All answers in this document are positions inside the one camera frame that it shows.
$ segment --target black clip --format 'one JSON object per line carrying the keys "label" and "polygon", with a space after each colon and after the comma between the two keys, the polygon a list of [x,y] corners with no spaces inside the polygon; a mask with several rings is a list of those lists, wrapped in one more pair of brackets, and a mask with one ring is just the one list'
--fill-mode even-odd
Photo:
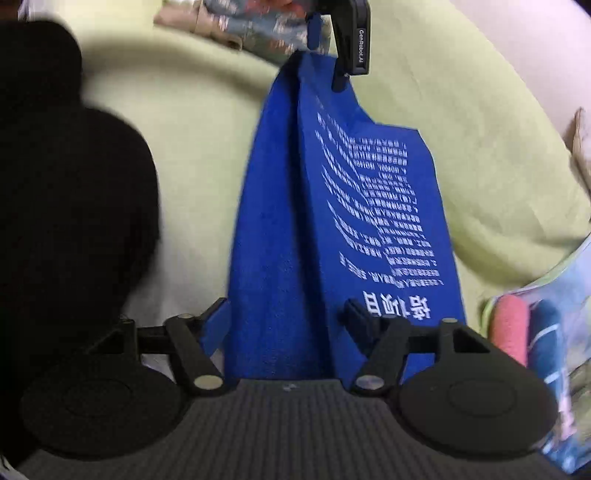
{"label": "black clip", "polygon": [[371,11],[367,0],[319,0],[316,12],[330,15],[339,57],[333,75],[333,92],[342,92],[350,75],[369,73]]}

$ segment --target blue cloth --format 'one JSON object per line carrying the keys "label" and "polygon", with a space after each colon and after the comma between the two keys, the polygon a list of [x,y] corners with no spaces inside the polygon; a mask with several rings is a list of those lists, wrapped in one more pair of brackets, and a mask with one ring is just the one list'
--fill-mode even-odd
{"label": "blue cloth", "polygon": [[[365,361],[341,327],[347,299],[419,325],[464,321],[431,155],[416,130],[374,123],[335,60],[296,53],[252,147],[230,269],[226,374],[336,377]],[[406,376],[432,364],[413,356]]]}

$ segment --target ribbed gray rubber pad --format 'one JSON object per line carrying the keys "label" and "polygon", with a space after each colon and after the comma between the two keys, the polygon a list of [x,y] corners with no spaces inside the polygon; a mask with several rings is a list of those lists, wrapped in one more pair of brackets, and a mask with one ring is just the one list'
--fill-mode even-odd
{"label": "ribbed gray rubber pad", "polygon": [[37,452],[30,480],[564,480],[541,455],[499,463],[458,460],[422,445],[381,400],[337,380],[243,380],[195,400],[180,425],[142,452],[82,462]]}

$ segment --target black round pad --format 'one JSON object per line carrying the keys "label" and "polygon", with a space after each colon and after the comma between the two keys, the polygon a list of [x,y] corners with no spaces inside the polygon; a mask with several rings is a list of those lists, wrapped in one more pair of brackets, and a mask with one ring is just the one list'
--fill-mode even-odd
{"label": "black round pad", "polygon": [[410,378],[400,413],[422,437],[460,456],[519,456],[553,428],[557,404],[535,374],[504,354],[455,354]]}
{"label": "black round pad", "polygon": [[177,423],[182,396],[164,375],[119,356],[82,356],[34,382],[21,399],[41,445],[75,458],[139,450]]}

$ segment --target green bedsheet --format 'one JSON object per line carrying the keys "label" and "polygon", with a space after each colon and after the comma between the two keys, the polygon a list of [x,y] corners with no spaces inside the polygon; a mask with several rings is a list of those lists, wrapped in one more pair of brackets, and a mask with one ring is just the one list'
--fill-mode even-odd
{"label": "green bedsheet", "polygon": [[[78,37],[85,97],[146,137],[163,245],[129,309],[144,323],[225,294],[233,225],[276,69],[152,26],[160,0],[55,0]],[[378,122],[418,128],[433,154],[468,322],[484,302],[555,266],[589,232],[570,154],[492,44],[447,0],[372,0],[371,74],[354,80]]]}

